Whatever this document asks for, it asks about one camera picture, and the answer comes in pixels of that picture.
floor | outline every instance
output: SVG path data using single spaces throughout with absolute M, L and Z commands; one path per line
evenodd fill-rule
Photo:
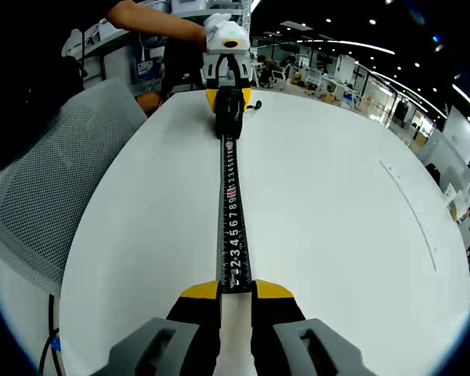
M 42 349 L 49 337 L 49 294 L 40 290 L 10 269 L 0 259 L 0 312 L 13 337 L 38 369 Z M 54 305 L 54 327 L 58 327 L 59 299 Z M 61 369 L 63 360 L 58 352 Z M 49 351 L 45 358 L 44 375 L 56 376 Z

office desk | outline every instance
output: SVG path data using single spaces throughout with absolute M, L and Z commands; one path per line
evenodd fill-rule
M 373 372 L 427 374 L 470 304 L 461 235 L 439 188 L 378 123 L 312 99 L 254 91 L 257 99 L 238 150 L 253 277 L 292 291 Z M 96 371 L 113 344 L 215 279 L 213 122 L 204 92 L 173 96 L 98 185 L 61 291 L 68 374 Z M 217 374 L 255 374 L 250 337 L 250 298 L 225 295 Z

ceiling light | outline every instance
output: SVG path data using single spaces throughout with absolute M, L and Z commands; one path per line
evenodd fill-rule
M 254 9 L 256 9 L 256 6 L 258 6 L 259 2 L 261 0 L 254 0 L 251 4 L 251 13 L 254 12 Z
M 465 98 L 466 101 L 467 101 L 468 103 L 470 103 L 470 97 L 467 96 L 466 93 L 465 93 L 463 90 L 461 90 L 460 88 L 458 88 L 455 84 L 453 84 L 453 89 L 456 90 L 457 92 L 459 92 L 459 93 L 460 93 L 460 96 L 462 96 L 463 98 Z
M 433 104 L 431 104 L 428 100 L 426 100 L 425 98 L 423 98 L 422 96 L 420 96 L 417 92 L 414 92 L 413 90 L 409 89 L 407 86 L 401 84 L 400 82 L 398 81 L 395 81 L 394 79 L 390 78 L 390 77 L 386 77 L 385 75 L 381 74 L 381 73 L 378 73 L 378 72 L 373 72 L 374 74 L 377 74 L 378 76 L 381 76 L 383 78 L 386 78 L 387 80 L 390 80 L 391 82 L 394 82 L 396 83 L 397 85 L 405 88 L 408 92 L 411 92 L 412 94 L 414 94 L 416 97 L 418 97 L 419 99 L 422 99 L 425 103 L 427 103 L 431 108 L 433 108 L 435 111 L 437 111 L 443 118 L 447 119 L 447 116 L 441 111 L 439 110 L 437 107 L 435 107 Z M 422 107 L 423 110 L 425 112 L 428 112 L 428 110 L 424 107 Z
M 349 41 L 327 41 L 327 43 L 341 43 L 343 45 L 358 45 L 359 47 L 366 47 L 368 49 L 377 49 L 378 51 L 389 53 L 390 55 L 395 55 L 395 53 L 390 49 L 383 49 L 382 47 L 377 47 L 376 45 L 366 45 L 365 43 L 359 42 L 349 42 Z

mesh chair back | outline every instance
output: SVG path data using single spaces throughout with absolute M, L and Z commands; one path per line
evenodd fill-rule
M 145 120 L 119 81 L 103 81 L 66 102 L 37 144 L 0 172 L 0 258 L 60 296 L 85 207 Z
M 314 85 L 320 85 L 320 79 L 322 78 L 322 72 L 317 69 L 308 69 L 308 77 L 306 78 L 307 83 L 314 84 Z

shelf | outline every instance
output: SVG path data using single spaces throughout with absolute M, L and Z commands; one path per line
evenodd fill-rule
M 189 12 L 173 13 L 173 16 L 178 18 L 184 18 L 186 20 L 193 21 L 196 24 L 202 24 L 210 15 L 215 13 L 231 13 L 233 16 L 232 20 L 238 20 L 244 13 L 242 9 L 203 9 L 203 10 L 192 10 Z M 112 34 L 108 38 L 104 38 L 102 41 L 97 42 L 95 45 L 91 45 L 85 49 L 85 57 L 93 57 L 97 55 L 107 55 L 112 53 L 125 45 L 137 40 L 137 33 L 119 30 Z

